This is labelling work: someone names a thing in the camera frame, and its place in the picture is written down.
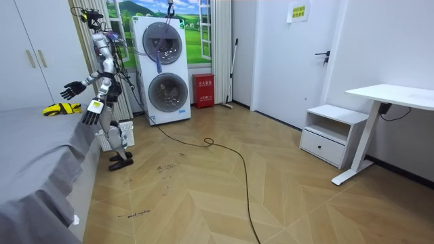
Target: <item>wooden floor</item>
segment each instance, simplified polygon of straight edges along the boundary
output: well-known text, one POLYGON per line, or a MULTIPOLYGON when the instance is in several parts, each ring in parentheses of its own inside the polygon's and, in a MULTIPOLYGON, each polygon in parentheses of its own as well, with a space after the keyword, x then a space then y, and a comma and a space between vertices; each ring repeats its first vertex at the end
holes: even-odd
MULTIPOLYGON (((258 113, 192 108, 192 119, 162 128, 245 157, 262 243, 434 243, 434 190, 375 165, 335 186, 340 171, 299 150, 299 131, 258 113)), ((113 153, 101 156, 85 244, 255 243, 238 155, 174 142, 143 116, 134 139, 133 165, 108 172, 113 153)))

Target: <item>gray bed sheet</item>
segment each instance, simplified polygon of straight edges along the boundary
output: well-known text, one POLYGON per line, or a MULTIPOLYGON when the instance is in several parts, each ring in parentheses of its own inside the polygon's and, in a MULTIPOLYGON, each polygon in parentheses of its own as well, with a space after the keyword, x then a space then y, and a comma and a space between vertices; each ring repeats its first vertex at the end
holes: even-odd
POLYGON ((0 243, 81 243, 65 199, 98 128, 44 107, 0 113, 0 243))

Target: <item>stacked washer dryer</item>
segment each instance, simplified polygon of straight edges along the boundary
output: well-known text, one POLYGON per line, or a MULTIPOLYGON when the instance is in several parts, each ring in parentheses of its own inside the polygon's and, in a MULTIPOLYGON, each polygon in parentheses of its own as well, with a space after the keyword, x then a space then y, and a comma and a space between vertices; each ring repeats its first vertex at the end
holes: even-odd
POLYGON ((185 31, 179 20, 134 16, 130 23, 138 52, 140 103, 151 125, 189 119, 189 74, 185 31), (161 63, 158 73, 157 61, 161 63))

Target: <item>bed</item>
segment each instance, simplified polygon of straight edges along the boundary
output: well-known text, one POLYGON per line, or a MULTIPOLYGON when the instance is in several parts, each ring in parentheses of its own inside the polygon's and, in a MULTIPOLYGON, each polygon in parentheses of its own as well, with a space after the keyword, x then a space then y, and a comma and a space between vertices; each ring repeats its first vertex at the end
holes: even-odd
POLYGON ((81 114, 0 112, 0 240, 81 243, 100 147, 81 114), (71 225, 78 216, 78 225, 71 225))

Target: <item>fire extinguisher box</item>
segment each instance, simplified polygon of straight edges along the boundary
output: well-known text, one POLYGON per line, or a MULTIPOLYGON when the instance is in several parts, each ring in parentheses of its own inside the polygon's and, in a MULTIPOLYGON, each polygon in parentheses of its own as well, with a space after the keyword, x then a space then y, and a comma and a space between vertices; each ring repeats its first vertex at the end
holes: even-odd
POLYGON ((214 75, 193 75, 193 95, 196 108, 214 106, 214 75))

